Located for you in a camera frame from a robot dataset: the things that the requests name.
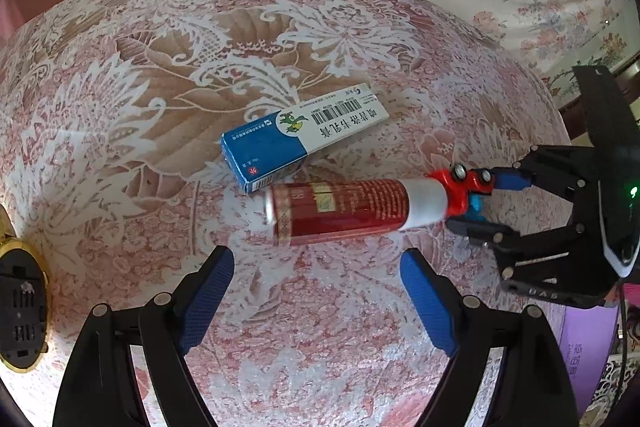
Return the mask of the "red blue toy car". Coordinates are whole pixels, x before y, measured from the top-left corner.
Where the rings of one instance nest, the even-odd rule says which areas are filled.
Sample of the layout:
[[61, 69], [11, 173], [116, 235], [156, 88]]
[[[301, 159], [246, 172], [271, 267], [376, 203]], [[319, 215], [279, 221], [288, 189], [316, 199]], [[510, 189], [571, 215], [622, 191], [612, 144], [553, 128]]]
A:
[[456, 162], [448, 169], [432, 171], [427, 175], [438, 181], [447, 196], [445, 218], [461, 217], [472, 207], [472, 195], [490, 195], [495, 177], [488, 169], [466, 169]]

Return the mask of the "gold ornament with black base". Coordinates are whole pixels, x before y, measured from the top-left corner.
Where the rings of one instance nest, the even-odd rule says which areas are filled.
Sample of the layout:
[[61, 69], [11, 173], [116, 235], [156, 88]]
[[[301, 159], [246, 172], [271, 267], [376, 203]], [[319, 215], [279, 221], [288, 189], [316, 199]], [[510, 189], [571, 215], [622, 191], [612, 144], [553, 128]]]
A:
[[52, 329], [50, 272], [38, 249], [20, 239], [1, 207], [1, 363], [31, 371], [48, 350]]

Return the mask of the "red white spray can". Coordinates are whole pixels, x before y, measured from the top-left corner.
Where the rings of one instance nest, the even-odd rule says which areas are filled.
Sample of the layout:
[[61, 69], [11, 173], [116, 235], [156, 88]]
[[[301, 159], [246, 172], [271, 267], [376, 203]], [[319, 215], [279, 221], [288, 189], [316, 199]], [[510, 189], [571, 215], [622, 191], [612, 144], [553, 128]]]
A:
[[285, 183], [269, 187], [265, 210], [278, 245], [302, 246], [432, 225], [448, 195], [433, 178]]

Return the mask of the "blue white medicine box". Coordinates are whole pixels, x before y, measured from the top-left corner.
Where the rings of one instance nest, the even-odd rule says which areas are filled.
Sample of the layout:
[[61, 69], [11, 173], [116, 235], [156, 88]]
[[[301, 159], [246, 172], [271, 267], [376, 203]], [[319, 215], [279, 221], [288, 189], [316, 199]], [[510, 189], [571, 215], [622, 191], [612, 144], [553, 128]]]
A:
[[289, 176], [390, 118], [367, 83], [327, 93], [221, 135], [224, 159], [246, 194]]

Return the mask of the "purple storage box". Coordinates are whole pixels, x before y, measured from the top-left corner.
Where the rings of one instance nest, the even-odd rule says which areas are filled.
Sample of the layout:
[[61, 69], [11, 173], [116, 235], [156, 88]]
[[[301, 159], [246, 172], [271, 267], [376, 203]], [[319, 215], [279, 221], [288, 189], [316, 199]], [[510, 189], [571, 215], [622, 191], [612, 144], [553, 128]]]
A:
[[579, 309], [567, 307], [560, 338], [560, 350], [578, 417], [590, 406], [617, 338], [620, 303]]

